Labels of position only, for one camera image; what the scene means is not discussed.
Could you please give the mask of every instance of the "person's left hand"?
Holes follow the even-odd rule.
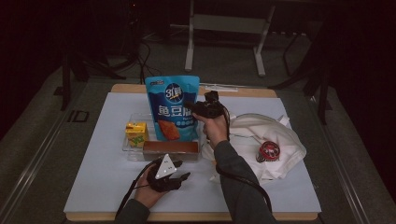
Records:
[[[151,165],[145,173],[139,178],[137,181],[137,186],[146,186],[149,184],[147,181],[147,176],[149,173],[149,170],[154,166],[155,164]],[[152,189],[150,186],[142,187],[136,189],[136,193],[134,194],[134,199],[145,205],[148,209],[150,209],[158,200],[161,199],[163,195],[165,195],[166,192],[157,192],[156,190]]]

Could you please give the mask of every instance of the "white metal frame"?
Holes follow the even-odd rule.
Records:
[[[216,30],[260,34],[260,42],[256,47],[253,48],[253,53],[256,60],[259,77],[265,76],[264,65],[262,63],[262,46],[264,45],[265,37],[267,37],[274,11],[275,6],[271,6],[266,20],[194,14],[194,0],[190,0],[189,45],[187,47],[185,70],[187,72],[192,71],[192,59],[194,54],[194,29]]]

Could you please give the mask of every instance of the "blue snack bag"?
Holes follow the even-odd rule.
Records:
[[[199,78],[194,76],[145,79],[155,133],[159,141],[190,142],[198,138],[198,122],[184,102],[196,102]]]

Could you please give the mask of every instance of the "yellow box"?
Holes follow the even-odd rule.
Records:
[[[149,140],[148,125],[146,122],[128,122],[125,134],[131,147],[143,147],[145,141]]]

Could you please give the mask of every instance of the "sleeve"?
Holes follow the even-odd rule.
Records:
[[[135,199],[131,199],[116,217],[116,224],[143,224],[149,217],[149,209]]]
[[[240,157],[228,141],[215,148],[216,162],[221,170],[239,175],[259,184],[248,163]],[[262,195],[243,182],[222,176],[221,188],[233,223],[277,223]]]

